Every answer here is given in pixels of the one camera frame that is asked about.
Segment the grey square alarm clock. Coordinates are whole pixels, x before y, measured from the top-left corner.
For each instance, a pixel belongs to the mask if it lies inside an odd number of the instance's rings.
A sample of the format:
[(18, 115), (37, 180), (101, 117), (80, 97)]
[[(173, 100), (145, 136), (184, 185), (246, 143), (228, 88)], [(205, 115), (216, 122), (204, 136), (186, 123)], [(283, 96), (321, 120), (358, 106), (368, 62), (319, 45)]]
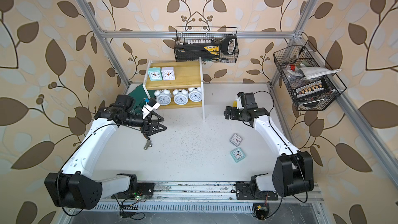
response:
[(236, 147), (238, 147), (241, 144), (242, 140), (243, 139), (236, 133), (233, 134), (233, 136), (230, 138), (230, 142)]

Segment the white twin-bell alarm clock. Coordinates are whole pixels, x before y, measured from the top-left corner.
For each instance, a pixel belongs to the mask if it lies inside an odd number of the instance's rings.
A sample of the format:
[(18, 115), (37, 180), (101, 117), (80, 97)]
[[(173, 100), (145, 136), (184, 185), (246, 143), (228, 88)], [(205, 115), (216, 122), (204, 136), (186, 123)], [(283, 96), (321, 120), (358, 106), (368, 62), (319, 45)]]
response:
[(189, 101), (187, 89), (173, 90), (173, 100), (177, 105), (186, 105)]
[(172, 101), (172, 96), (169, 89), (157, 90), (154, 95), (156, 101), (162, 106), (169, 105)]

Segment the large white twin-bell clock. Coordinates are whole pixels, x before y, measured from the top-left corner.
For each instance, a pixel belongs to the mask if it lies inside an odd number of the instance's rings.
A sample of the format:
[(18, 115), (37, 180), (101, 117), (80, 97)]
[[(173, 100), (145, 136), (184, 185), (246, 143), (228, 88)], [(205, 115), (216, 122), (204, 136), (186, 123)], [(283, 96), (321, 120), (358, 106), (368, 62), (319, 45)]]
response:
[(202, 88), (188, 88), (189, 99), (193, 102), (200, 102), (202, 100)]

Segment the lilac square alarm clock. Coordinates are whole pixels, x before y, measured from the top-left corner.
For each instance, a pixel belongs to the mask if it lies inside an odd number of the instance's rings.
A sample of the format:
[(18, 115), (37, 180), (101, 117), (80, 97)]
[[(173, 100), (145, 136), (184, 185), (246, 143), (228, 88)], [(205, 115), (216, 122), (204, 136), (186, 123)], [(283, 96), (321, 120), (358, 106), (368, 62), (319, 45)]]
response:
[(161, 73), (164, 81), (176, 79), (173, 67), (162, 67)]

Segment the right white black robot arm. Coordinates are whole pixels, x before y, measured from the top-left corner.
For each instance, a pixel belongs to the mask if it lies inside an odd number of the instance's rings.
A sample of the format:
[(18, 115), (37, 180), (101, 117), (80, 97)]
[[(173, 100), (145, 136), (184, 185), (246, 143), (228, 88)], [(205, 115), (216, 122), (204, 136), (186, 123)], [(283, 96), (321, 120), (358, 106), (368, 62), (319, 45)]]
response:
[(226, 120), (236, 120), (254, 128), (276, 156), (272, 173), (255, 175), (249, 183), (253, 198), (258, 193), (275, 192), (281, 197), (309, 193), (314, 189), (313, 159), (307, 151), (300, 151), (277, 128), (271, 112), (258, 107), (254, 93), (239, 92), (234, 106), (224, 110)]

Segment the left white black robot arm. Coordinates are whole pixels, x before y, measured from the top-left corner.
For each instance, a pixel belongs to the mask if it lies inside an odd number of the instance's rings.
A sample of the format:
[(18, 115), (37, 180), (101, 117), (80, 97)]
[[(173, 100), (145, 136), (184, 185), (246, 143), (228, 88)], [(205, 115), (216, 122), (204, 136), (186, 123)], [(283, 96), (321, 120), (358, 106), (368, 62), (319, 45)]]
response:
[(95, 165), (107, 142), (119, 127), (137, 130), (145, 138), (165, 131), (164, 118), (156, 110), (160, 104), (145, 100), (141, 110), (134, 112), (135, 99), (119, 94), (116, 102), (100, 107), (84, 141), (57, 173), (49, 173), (45, 187), (56, 207), (93, 209), (101, 199), (116, 194), (125, 197), (139, 193), (135, 174), (117, 174), (113, 178), (93, 180)]

